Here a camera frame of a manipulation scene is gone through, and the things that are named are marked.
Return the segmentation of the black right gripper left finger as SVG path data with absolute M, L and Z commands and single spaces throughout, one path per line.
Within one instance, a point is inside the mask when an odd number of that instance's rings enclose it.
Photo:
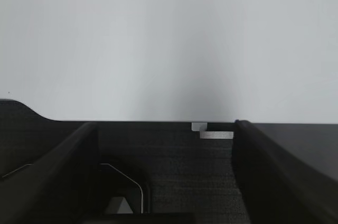
M 89 212 L 99 159 L 97 125 L 85 123 L 1 182 L 1 223 L 79 223 Z

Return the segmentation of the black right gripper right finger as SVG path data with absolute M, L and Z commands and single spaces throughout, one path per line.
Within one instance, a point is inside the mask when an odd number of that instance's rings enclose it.
M 337 223 L 337 125 L 234 124 L 232 169 L 251 223 Z

